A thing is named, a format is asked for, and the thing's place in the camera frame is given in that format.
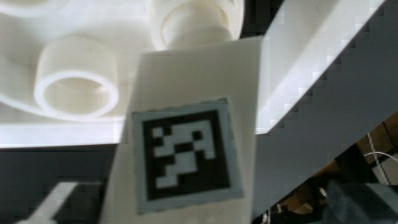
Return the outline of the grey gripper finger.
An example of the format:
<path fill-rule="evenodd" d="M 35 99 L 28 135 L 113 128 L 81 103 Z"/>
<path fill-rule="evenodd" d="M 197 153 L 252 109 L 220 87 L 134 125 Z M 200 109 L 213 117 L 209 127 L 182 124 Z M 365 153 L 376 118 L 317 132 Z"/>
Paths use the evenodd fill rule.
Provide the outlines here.
<path fill-rule="evenodd" d="M 15 224 L 99 224 L 102 193 L 99 182 L 60 182 Z"/>

